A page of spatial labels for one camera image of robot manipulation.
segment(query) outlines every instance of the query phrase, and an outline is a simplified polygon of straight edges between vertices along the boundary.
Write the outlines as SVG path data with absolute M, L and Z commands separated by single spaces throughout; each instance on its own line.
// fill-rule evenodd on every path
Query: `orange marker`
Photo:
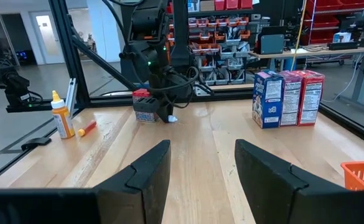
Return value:
M 83 137 L 86 134 L 88 134 L 95 127 L 96 127 L 96 121 L 92 120 L 89 122 L 89 124 L 85 128 L 79 129 L 78 134 L 79 134 L 79 136 Z

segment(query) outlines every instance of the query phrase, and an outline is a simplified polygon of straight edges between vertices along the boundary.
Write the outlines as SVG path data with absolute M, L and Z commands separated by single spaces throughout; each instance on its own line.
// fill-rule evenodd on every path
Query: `orange basket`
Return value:
M 364 190 L 364 162 L 343 162 L 345 171 L 345 188 L 348 190 Z

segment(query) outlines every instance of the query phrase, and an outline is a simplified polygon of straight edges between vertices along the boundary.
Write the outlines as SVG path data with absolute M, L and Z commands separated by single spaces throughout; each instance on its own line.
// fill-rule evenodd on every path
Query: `wooden tabletop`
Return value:
M 95 119 L 84 138 L 38 147 L 0 176 L 0 188 L 92 187 L 163 139 L 171 140 L 171 173 L 162 223 L 254 223 L 238 179 L 236 139 L 245 139 L 336 184 L 341 162 L 364 161 L 364 141 L 319 114 L 315 126 L 262 130 L 251 100 L 192 103 L 173 124 L 140 123 L 132 107 L 83 110 L 75 128 Z
M 305 53 L 298 53 L 297 57 L 305 57 L 305 56 L 316 56 L 316 55 L 338 55 L 338 54 L 359 54 L 364 53 L 364 47 L 359 47 L 358 49 L 347 49 L 347 50 L 321 50 L 318 52 L 305 52 Z M 293 57 L 294 53 L 291 51 L 285 51 L 282 54 L 268 54 L 268 55 L 262 55 L 257 54 L 254 52 L 250 52 L 250 55 L 259 58 L 289 58 Z

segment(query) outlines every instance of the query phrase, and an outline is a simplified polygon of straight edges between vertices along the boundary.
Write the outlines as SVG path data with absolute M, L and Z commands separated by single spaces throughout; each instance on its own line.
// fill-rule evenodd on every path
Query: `door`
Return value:
M 38 37 L 42 55 L 47 64 L 64 63 L 62 46 L 50 11 L 32 12 L 32 22 Z

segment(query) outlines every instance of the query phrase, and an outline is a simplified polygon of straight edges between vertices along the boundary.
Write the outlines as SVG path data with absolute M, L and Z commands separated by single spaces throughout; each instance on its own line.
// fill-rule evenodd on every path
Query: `small red box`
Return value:
M 239 0 L 238 8 L 239 9 L 252 9 L 252 0 Z
M 238 0 L 226 0 L 226 10 L 238 9 Z
M 298 126 L 314 125 L 323 93 L 325 76 L 310 70 L 293 71 L 293 73 L 302 77 Z
M 215 0 L 215 10 L 216 11 L 225 10 L 225 0 Z

